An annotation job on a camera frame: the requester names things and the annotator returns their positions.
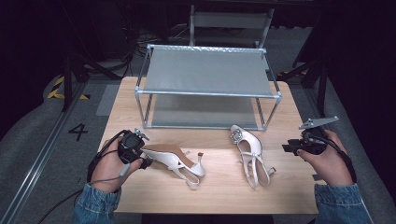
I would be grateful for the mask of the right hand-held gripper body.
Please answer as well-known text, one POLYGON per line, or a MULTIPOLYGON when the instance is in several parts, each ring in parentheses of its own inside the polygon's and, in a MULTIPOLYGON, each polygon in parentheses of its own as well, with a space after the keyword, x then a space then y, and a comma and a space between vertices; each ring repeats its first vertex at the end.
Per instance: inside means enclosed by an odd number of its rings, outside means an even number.
POLYGON ((299 129, 302 130, 301 139, 297 140, 297 146, 293 150, 293 153, 297 154, 297 150, 301 149, 314 155, 321 154, 328 145, 328 135, 325 132, 324 125, 337 120, 339 120, 337 116, 308 119, 299 126, 299 129))

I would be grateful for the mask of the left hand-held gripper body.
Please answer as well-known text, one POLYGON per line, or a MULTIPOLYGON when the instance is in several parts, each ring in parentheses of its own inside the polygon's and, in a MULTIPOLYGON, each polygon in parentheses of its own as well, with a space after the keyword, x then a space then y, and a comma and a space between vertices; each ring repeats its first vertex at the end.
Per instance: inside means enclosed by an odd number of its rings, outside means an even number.
POLYGON ((149 138, 137 128, 133 132, 123 130, 122 138, 118 145, 120 160, 128 164, 139 159, 143 153, 142 147, 145 145, 145 140, 149 140, 149 138))

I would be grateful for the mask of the white slingback heeled shoe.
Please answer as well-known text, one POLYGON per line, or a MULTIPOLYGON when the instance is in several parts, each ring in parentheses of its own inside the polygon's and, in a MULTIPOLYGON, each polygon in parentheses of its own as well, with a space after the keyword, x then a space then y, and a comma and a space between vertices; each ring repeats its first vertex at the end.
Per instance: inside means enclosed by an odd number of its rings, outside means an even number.
POLYGON ((198 187, 200 177, 205 176, 205 168, 202 165, 203 152, 199 152, 198 161, 193 162, 187 157, 188 151, 183 152, 177 145, 147 145, 142 150, 148 158, 165 165, 169 171, 183 179, 192 188, 198 187))

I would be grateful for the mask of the white slingback shoe jewelled buckle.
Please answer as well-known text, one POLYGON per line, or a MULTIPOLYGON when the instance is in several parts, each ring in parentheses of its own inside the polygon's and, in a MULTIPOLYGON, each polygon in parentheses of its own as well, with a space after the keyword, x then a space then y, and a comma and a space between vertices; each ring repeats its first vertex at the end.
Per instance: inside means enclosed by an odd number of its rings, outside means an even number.
POLYGON ((254 134, 238 125, 231 127, 231 140, 239 150, 249 185, 253 189, 258 186, 268 186, 271 181, 270 176, 276 172, 276 168, 266 168, 261 141, 254 134))

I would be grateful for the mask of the grey metal shoe rack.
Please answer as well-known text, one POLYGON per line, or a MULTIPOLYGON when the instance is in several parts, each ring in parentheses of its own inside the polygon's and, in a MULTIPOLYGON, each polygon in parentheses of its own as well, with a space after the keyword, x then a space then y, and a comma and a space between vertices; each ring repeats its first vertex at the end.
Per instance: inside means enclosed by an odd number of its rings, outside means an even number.
POLYGON ((265 131, 282 100, 265 49, 153 44, 134 94, 145 128, 265 131))

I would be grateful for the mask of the person's right hand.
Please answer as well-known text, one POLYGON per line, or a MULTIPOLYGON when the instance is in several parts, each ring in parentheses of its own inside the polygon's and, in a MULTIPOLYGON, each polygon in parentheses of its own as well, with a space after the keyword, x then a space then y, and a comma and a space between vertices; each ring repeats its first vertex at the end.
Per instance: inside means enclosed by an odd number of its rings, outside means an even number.
POLYGON ((319 155, 314 155, 302 149, 297 154, 308 162, 317 174, 331 186, 351 186, 354 181, 351 174, 335 148, 327 145, 326 149, 319 155))

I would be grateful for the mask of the person's left hand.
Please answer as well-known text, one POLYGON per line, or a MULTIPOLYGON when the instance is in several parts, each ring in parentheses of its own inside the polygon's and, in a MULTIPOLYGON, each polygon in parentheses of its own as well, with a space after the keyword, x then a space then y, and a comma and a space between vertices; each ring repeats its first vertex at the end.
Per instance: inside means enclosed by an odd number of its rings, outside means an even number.
POLYGON ((140 168, 141 159, 124 164, 118 155, 118 145, 121 137, 114 140, 105 150, 105 156, 98 162, 92 172, 90 185, 103 192, 117 191, 127 178, 140 168))

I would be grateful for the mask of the black metal stand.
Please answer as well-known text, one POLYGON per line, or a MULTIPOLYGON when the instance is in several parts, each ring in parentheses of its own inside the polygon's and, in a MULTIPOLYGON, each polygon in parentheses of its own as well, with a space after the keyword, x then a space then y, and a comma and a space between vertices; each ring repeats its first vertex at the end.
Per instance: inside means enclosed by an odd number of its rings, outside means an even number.
POLYGON ((277 81, 286 81, 292 77, 305 72, 304 78, 301 81, 301 85, 305 89, 312 89, 314 84, 318 82, 318 96, 317 96, 317 108, 319 114, 324 117, 324 106, 325 106, 325 94, 328 78, 328 67, 323 60, 311 61, 304 63, 289 72, 281 72, 277 75, 277 81))
POLYGON ((119 80, 120 76, 117 76, 110 70, 104 68, 99 63, 85 58, 76 53, 67 53, 64 58, 64 107, 65 112, 73 102, 73 84, 72 77, 75 77, 78 82, 87 82, 89 80, 88 69, 86 65, 90 66, 100 74, 109 77, 110 79, 119 80))

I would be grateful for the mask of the grey folding chair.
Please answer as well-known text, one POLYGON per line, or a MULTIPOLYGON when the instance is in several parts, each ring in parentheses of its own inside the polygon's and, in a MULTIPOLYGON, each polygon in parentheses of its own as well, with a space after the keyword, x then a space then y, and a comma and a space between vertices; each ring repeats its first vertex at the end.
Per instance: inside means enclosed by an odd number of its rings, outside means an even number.
POLYGON ((275 10, 265 13, 205 12, 197 11, 195 5, 190 12, 190 46, 195 45, 195 28, 242 28, 261 30, 261 37, 255 42, 256 48, 264 46, 275 10))

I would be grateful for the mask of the metal floor rail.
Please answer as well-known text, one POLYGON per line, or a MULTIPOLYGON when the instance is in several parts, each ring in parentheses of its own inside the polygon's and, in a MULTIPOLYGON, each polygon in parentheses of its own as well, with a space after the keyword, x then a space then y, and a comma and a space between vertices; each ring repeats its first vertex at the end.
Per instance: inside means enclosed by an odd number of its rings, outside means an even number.
POLYGON ((84 83, 77 84, 76 88, 72 91, 71 102, 69 107, 61 112, 58 116, 56 122, 54 123, 53 128, 51 129, 45 143, 40 148, 40 151, 35 157, 35 160, 29 170, 27 171, 18 191, 16 192, 13 200, 9 204, 6 212, 3 214, 0 219, 0 224, 13 224, 21 212, 25 202, 30 196, 35 184, 40 177, 42 171, 47 164, 47 161, 54 149, 54 145, 59 138, 60 132, 64 127, 67 119, 70 117, 71 111, 74 109, 77 100, 80 95, 85 90, 86 85, 84 83))

